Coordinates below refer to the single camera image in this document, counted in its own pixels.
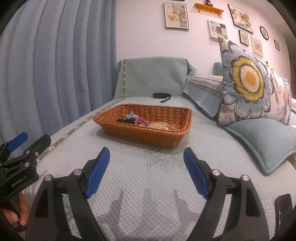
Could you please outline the striped blue pillow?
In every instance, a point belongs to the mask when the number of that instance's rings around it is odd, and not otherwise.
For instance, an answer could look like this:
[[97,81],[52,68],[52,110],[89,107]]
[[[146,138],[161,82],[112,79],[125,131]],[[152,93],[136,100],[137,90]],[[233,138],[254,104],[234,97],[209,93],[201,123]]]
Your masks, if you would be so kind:
[[223,77],[190,73],[183,89],[188,97],[208,118],[215,120],[221,106]]

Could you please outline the yellow wall shelf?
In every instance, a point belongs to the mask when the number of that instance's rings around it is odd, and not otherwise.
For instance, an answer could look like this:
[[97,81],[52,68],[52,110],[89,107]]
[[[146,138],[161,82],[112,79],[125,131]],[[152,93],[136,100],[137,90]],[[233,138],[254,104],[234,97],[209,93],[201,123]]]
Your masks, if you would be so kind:
[[194,7],[197,9],[197,11],[200,12],[205,12],[205,13],[209,13],[209,14],[213,14],[213,15],[217,15],[218,17],[222,16],[222,13],[224,12],[224,10],[222,9],[218,9],[209,5],[205,5],[205,4],[200,4],[200,3],[195,3]]

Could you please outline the teal covered headboard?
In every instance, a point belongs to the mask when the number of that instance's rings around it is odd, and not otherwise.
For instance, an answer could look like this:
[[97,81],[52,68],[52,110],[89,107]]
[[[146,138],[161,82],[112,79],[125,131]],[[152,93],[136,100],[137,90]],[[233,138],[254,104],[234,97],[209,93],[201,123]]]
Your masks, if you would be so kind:
[[190,73],[196,73],[196,69],[185,58],[124,59],[117,64],[114,98],[151,97],[154,93],[180,96]]

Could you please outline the butterfly small framed picture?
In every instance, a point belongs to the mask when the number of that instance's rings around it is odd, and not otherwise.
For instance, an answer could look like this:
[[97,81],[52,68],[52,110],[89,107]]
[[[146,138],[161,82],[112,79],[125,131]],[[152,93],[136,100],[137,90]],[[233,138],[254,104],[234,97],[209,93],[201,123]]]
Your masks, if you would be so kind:
[[251,36],[252,41],[252,49],[255,54],[258,56],[263,56],[263,48],[262,48],[262,41],[255,38],[254,36]]

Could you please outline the plain teal cushion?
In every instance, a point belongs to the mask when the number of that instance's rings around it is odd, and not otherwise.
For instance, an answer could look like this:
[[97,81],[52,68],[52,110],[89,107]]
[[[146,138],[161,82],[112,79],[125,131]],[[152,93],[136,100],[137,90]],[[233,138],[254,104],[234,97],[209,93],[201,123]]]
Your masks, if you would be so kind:
[[273,173],[295,154],[295,127],[269,118],[241,120],[223,127],[240,138],[252,151],[262,171]]

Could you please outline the figurine on shelf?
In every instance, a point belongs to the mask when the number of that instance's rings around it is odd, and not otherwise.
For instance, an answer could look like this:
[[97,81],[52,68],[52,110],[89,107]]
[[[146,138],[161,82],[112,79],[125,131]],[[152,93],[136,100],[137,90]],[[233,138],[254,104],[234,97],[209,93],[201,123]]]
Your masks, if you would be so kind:
[[210,0],[205,0],[205,5],[207,5],[207,6],[213,6],[213,4],[211,3]]

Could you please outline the woven wicker basket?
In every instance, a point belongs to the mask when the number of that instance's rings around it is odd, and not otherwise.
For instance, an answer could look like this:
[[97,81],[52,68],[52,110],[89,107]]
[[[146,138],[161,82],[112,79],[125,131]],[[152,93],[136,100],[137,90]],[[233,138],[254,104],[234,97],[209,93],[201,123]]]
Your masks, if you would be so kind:
[[[133,111],[134,124],[118,123]],[[193,112],[179,106],[122,103],[94,116],[106,134],[165,149],[177,147],[189,132]]]

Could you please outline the large floral cushion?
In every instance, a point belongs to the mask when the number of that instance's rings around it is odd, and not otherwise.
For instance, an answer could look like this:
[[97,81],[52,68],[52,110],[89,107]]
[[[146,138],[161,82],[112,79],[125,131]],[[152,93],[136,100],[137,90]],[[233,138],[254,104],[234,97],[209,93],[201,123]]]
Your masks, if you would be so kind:
[[230,40],[219,37],[218,42],[223,67],[219,124],[269,118],[288,125],[292,112],[289,81]]

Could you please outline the blue curtain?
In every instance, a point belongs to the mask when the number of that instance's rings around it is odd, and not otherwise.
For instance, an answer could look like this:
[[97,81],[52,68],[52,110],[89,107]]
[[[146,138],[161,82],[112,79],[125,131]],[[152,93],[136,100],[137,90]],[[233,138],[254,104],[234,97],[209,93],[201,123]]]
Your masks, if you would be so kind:
[[1,141],[29,142],[111,101],[116,1],[1,1]]

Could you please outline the light blue hair clip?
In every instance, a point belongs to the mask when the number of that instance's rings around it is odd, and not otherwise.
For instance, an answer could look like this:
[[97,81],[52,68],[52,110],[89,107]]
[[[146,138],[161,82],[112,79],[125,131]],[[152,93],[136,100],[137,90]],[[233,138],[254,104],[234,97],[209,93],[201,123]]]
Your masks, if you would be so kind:
[[134,114],[133,111],[129,114],[126,115],[126,118],[130,119],[130,120],[135,120],[136,118],[138,118],[137,114]]

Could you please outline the tiny framed picture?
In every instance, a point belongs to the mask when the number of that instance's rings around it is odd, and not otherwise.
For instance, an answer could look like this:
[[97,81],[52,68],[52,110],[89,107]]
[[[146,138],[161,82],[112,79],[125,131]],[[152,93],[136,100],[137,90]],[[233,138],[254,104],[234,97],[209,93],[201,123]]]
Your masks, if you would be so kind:
[[275,48],[280,51],[280,44],[276,39],[274,39],[274,45],[275,45]]

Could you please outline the small dark framed picture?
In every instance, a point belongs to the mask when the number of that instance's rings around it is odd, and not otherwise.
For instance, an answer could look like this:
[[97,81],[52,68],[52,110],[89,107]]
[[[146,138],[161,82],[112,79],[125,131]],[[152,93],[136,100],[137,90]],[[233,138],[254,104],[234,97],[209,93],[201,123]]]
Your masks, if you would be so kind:
[[242,30],[238,31],[240,43],[249,46],[248,34]]

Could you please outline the floral framed picture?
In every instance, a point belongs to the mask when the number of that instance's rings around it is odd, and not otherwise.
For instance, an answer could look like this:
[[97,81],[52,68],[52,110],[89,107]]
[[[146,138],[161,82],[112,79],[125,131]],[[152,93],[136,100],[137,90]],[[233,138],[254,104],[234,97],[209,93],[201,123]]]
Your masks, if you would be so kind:
[[231,4],[227,4],[227,6],[231,14],[233,25],[253,34],[253,28],[248,13]]

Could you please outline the white framed collage picture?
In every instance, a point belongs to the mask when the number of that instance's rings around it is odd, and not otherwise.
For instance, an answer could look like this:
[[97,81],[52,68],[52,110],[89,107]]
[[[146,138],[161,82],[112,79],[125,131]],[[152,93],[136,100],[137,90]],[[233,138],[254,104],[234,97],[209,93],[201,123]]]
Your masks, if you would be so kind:
[[213,20],[207,20],[207,23],[209,28],[210,40],[217,41],[218,37],[228,39],[227,28],[224,24]]

